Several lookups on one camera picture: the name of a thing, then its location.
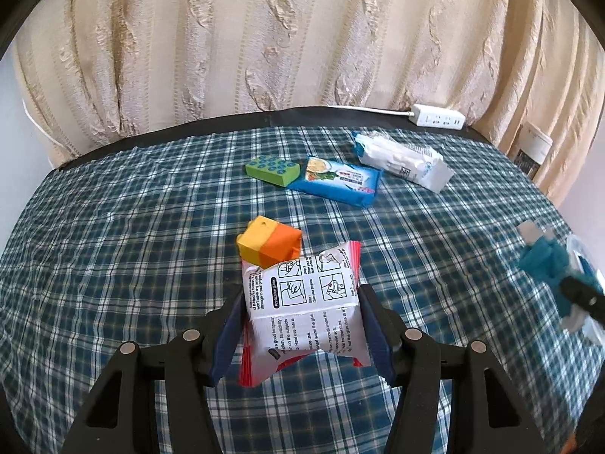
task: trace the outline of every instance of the power strip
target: power strip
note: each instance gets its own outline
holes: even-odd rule
[[[467,119],[456,110],[422,104],[414,104],[412,112],[414,115],[410,117],[410,121],[416,126],[462,129]]]

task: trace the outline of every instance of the blue gripper pad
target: blue gripper pad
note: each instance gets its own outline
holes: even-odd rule
[[[376,306],[377,311],[382,311],[385,315],[385,309],[380,305],[374,290],[370,285],[362,285],[358,290],[359,306],[361,307],[361,316],[364,322],[365,339],[368,342],[368,349],[376,371],[380,377],[386,379],[386,383],[394,384],[396,373],[392,365],[392,354],[394,350],[401,347],[401,339],[398,333],[387,329],[389,337],[385,335],[383,327],[380,324],[379,318],[374,312]]]
[[[592,269],[591,264],[586,261],[585,258],[583,258],[582,256],[578,256],[580,259],[580,264],[582,265],[582,271],[584,272],[585,275],[588,275],[591,278],[595,278],[595,271]]]
[[[246,317],[246,303],[244,301],[244,292],[241,291],[235,298],[231,311],[225,313],[223,327],[216,336],[215,345],[212,353],[212,366],[208,373],[209,378],[214,387],[217,382],[227,373],[227,369],[231,365],[231,360],[240,342],[241,333],[244,329],[244,321]],[[220,326],[220,323],[214,323],[213,326]]]

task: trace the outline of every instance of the table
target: table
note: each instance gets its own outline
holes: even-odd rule
[[[488,343],[518,385],[551,450],[579,417],[604,354],[558,329],[553,299],[516,268],[515,227],[536,219],[564,240],[555,207],[491,145],[389,130],[432,146],[456,172],[435,195],[385,174],[369,209],[246,177],[261,154],[355,162],[346,127],[265,127],[192,136],[53,171],[0,261],[2,383],[33,452],[58,452],[115,348],[166,342],[219,307],[241,281],[235,237],[257,215],[303,231],[303,254],[362,242],[362,281],[436,341]],[[373,367],[318,353],[261,386],[237,385],[238,351],[207,391],[225,452],[381,452],[399,392]],[[442,383],[434,452],[444,452]],[[158,425],[168,451],[165,398]]]

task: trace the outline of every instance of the white package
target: white package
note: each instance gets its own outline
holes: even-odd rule
[[[582,240],[573,233],[568,235],[566,248],[569,254],[569,265],[574,271],[580,273],[585,272],[582,263],[580,262],[580,257],[583,257],[590,266],[592,266],[592,261],[595,261],[588,247],[586,247]],[[599,270],[595,272],[595,278],[599,285],[601,285],[602,288],[605,288],[603,286],[603,274]],[[580,306],[572,304],[571,308],[572,315],[569,318],[563,319],[563,329],[569,329],[569,331],[573,333],[581,327],[585,336],[595,345],[605,346],[605,329],[603,326],[598,323],[598,321],[595,321],[587,311],[580,308]]]
[[[370,365],[357,296],[360,248],[349,241],[265,270],[244,262],[242,386],[320,349]]]
[[[404,145],[382,133],[355,135],[355,151],[362,164],[439,193],[454,175],[443,156],[432,148]]]

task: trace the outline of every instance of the food image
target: food image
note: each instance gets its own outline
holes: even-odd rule
[[[333,180],[338,177],[337,173],[312,173],[311,171],[307,171],[306,178],[307,181],[315,181],[316,179],[320,180]]]
[[[330,170],[328,162],[322,159],[316,159],[312,157],[307,162],[307,172],[308,173],[326,173]]]

